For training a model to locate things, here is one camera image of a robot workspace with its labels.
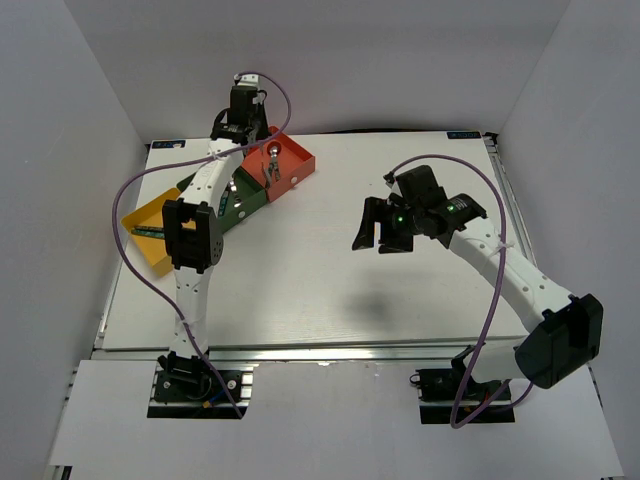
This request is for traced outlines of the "green handled knife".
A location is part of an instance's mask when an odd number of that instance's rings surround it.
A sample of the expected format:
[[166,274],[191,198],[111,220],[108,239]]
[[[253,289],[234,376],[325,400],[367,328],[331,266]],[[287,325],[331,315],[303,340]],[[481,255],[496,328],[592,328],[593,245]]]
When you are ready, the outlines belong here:
[[146,236],[152,238],[163,238],[164,230],[157,227],[134,227],[131,231],[133,235]]

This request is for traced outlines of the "blue table label sticker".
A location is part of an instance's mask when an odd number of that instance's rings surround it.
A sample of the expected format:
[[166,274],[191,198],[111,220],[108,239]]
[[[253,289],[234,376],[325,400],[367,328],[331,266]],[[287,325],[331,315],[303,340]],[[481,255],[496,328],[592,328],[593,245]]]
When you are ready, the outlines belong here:
[[478,131],[447,131],[447,138],[450,140],[481,139],[482,135]]

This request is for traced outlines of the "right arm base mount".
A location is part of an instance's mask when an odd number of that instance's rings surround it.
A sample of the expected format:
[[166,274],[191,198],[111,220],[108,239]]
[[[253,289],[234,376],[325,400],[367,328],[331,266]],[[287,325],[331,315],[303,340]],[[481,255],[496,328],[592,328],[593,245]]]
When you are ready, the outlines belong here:
[[[417,389],[420,421],[423,425],[448,425],[462,376],[448,369],[420,369],[409,383]],[[477,383],[470,379],[462,395],[456,422],[471,415],[500,387],[500,381]],[[506,388],[482,413],[472,420],[477,424],[507,424],[515,422],[511,391]]]

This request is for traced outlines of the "green handled spoon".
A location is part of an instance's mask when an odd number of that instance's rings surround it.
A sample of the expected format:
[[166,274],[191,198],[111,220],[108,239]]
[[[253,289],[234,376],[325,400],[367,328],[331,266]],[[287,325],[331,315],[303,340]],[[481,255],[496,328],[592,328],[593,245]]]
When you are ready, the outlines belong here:
[[279,181],[281,179],[281,175],[279,171],[279,163],[278,163],[277,156],[271,157],[271,167],[272,167],[272,174],[275,181]]

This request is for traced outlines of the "pink handled fork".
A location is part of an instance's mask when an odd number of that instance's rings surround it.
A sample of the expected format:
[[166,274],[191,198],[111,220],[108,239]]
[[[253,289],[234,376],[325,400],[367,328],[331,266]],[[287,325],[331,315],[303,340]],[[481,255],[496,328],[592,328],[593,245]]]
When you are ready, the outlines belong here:
[[217,217],[218,218],[221,218],[221,217],[224,216],[227,202],[228,202],[228,192],[225,191],[225,192],[223,192],[223,194],[221,195],[221,198],[220,198],[218,211],[217,211],[217,213],[218,213]]

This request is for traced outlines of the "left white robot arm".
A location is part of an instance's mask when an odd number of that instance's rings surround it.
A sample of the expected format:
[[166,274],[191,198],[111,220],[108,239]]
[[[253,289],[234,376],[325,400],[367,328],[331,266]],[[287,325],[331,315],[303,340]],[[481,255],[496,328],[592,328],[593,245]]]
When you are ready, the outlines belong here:
[[162,208],[165,246],[174,267],[176,315],[170,351],[191,359],[209,347],[206,308],[214,266],[223,252],[218,222],[222,195],[250,145],[269,136],[266,92],[256,75],[243,75],[231,89],[229,108],[214,120],[206,161],[186,189]]

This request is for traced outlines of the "pink handled spoon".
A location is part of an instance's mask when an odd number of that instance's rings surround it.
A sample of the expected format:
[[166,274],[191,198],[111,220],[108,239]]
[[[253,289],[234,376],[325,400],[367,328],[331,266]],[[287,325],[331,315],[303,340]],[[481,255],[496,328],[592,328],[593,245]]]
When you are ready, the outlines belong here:
[[271,174],[269,173],[269,163],[268,162],[266,164],[264,163],[265,149],[263,146],[260,147],[260,152],[261,152],[261,156],[263,157],[261,160],[262,162],[261,167],[262,167],[263,176],[265,178],[265,186],[269,188],[271,184]]

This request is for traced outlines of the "silver fork bent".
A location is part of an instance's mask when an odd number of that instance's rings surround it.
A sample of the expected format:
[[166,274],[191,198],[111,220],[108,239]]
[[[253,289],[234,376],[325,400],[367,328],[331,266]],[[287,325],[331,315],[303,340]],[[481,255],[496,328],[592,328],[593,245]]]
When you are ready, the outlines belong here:
[[230,195],[233,197],[233,206],[239,208],[242,205],[242,199],[238,193],[237,185],[231,181],[229,183]]

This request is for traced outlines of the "green tray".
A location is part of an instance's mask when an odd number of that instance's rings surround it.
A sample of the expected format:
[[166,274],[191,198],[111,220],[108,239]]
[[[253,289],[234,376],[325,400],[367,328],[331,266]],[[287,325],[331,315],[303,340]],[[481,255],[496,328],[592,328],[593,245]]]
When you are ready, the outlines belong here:
[[264,187],[240,167],[220,199],[217,218],[222,232],[227,232],[266,203]]

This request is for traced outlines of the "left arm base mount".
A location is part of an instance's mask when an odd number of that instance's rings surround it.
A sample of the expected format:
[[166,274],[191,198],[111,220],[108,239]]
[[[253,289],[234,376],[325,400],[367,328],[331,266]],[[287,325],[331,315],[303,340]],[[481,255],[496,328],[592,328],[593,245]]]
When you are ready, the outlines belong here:
[[174,352],[157,359],[147,417],[150,419],[240,420],[251,397],[252,373],[221,369],[219,377],[198,356]]

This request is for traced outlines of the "yellow tray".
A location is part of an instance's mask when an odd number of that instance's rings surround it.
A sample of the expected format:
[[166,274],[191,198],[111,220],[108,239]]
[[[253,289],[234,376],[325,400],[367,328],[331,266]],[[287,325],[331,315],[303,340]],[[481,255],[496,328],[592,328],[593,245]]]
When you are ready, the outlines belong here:
[[158,277],[172,271],[203,274],[223,251],[223,234],[210,185],[176,187],[144,204],[121,220],[148,265]]

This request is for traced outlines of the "red tray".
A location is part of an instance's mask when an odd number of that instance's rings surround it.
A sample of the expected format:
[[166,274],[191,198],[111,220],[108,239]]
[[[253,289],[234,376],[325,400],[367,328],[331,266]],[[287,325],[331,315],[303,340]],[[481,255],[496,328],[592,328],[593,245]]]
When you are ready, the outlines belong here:
[[269,203],[275,202],[297,187],[304,179],[315,172],[316,166],[315,156],[284,133],[275,136],[263,146],[265,149],[265,164],[269,163],[268,146],[272,142],[278,142],[281,145],[279,154],[281,179],[279,181],[274,182],[269,188],[265,186],[265,178],[261,167],[263,157],[261,156],[260,148],[252,149],[242,164],[242,168],[264,187]]

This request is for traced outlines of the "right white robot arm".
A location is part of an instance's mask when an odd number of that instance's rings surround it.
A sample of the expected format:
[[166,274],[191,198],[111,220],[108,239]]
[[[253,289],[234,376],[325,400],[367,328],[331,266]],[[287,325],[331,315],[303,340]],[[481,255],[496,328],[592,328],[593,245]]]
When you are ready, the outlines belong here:
[[512,343],[482,347],[478,355],[458,355],[451,384],[459,396],[472,399],[488,382],[511,379],[549,389],[598,356],[604,314],[599,300],[578,297],[549,279],[501,238],[471,196],[447,196],[429,166],[386,178],[391,193],[365,199],[353,249],[404,253],[412,251],[417,236],[437,240],[499,288],[528,333]]

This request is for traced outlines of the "aluminium table frame rail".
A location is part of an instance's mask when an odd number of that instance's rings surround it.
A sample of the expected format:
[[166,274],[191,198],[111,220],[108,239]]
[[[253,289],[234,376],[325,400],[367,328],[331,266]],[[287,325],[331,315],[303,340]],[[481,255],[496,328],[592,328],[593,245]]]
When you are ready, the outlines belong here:
[[[482,353],[490,348],[519,344],[518,337],[490,338]],[[270,346],[210,347],[209,358],[214,363],[259,363],[259,362],[339,362],[339,361],[448,361],[462,352],[471,341],[450,342],[396,342],[355,344],[290,344]],[[106,349],[95,348],[91,360],[152,361],[167,353],[167,348],[152,349]]]

